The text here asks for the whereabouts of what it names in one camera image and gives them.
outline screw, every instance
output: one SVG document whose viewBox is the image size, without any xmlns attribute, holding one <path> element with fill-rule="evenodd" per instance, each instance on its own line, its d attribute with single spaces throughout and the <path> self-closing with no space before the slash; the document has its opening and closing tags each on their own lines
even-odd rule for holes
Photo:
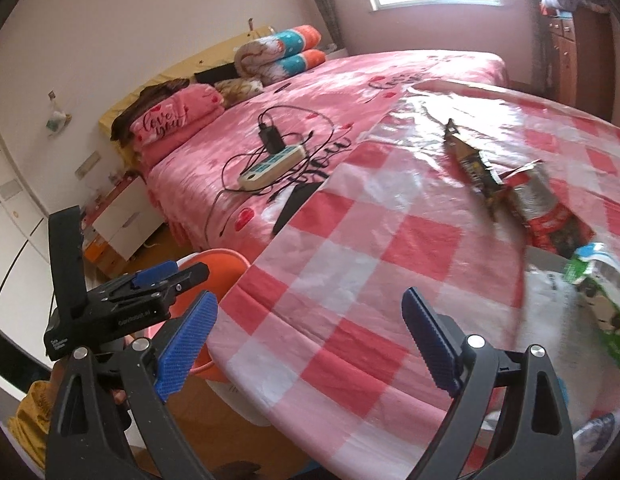
<svg viewBox="0 0 620 480">
<path fill-rule="evenodd" d="M 485 346 L 485 339 L 480 335 L 471 335 L 468 337 L 468 345 L 472 348 L 483 348 Z"/>
<path fill-rule="evenodd" d="M 88 349 L 85 348 L 85 346 L 79 346 L 75 351 L 74 351 L 74 358 L 75 359 L 85 359 L 85 357 L 88 356 Z"/>
<path fill-rule="evenodd" d="M 149 347 L 150 347 L 150 342 L 144 337 L 135 339 L 134 342 L 132 343 L 132 348 L 136 350 L 137 352 L 142 352 L 143 350 L 147 350 Z"/>
<path fill-rule="evenodd" d="M 539 345 L 532 345 L 530 347 L 530 353 L 534 357 L 543 357 L 544 355 L 546 355 L 546 349 Z"/>
</svg>

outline pink bedspread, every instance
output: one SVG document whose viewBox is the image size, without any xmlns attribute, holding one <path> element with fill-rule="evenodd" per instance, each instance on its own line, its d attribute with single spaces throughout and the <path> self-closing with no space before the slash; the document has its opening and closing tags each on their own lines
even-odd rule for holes
<svg viewBox="0 0 620 480">
<path fill-rule="evenodd" d="M 221 168 L 234 155 L 261 146 L 257 116 L 273 105 L 293 105 L 327 115 L 335 124 L 312 112 L 273 110 L 282 134 L 314 134 L 306 147 L 313 151 L 324 142 L 338 148 L 329 158 L 330 173 L 355 147 L 360 134 L 370 129 L 394 106 L 403 90 L 429 78 L 459 79 L 507 86 L 503 60 L 494 54 L 417 50 L 386 52 L 328 61 L 315 70 L 272 85 L 264 94 L 228 110 L 174 150 L 148 174 L 150 195 L 179 240 L 197 249 L 226 247 L 253 261 L 272 240 L 272 227 L 292 186 L 276 195 L 225 193 Z M 232 160 L 224 173 L 227 187 L 235 188 L 247 157 Z"/>
</svg>

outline power strip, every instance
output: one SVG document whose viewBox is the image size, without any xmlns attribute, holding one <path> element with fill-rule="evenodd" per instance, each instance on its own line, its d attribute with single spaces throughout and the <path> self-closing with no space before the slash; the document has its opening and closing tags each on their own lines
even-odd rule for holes
<svg viewBox="0 0 620 480">
<path fill-rule="evenodd" d="M 245 191 L 263 189 L 291 170 L 306 157 L 302 144 L 286 146 L 239 176 L 239 187 Z"/>
</svg>

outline wall switch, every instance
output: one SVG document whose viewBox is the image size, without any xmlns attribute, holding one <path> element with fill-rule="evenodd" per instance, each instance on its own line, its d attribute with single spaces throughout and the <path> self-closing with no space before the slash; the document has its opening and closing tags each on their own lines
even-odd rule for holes
<svg viewBox="0 0 620 480">
<path fill-rule="evenodd" d="M 90 156 L 88 156 L 85 162 L 78 167 L 78 170 L 74 172 L 74 174 L 76 175 L 76 178 L 78 178 L 79 180 L 82 180 L 83 177 L 85 177 L 88 174 L 88 171 L 94 168 L 94 166 L 96 166 L 96 163 L 100 160 L 101 160 L 101 154 L 99 152 L 92 153 Z"/>
</svg>

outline wooden dresser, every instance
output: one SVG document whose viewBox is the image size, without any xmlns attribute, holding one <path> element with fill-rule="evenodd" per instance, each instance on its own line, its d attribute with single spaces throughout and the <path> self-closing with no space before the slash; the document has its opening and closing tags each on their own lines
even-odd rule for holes
<svg viewBox="0 0 620 480">
<path fill-rule="evenodd" d="M 615 101 L 615 45 L 610 16 L 589 9 L 548 17 L 548 97 L 610 121 Z"/>
</svg>

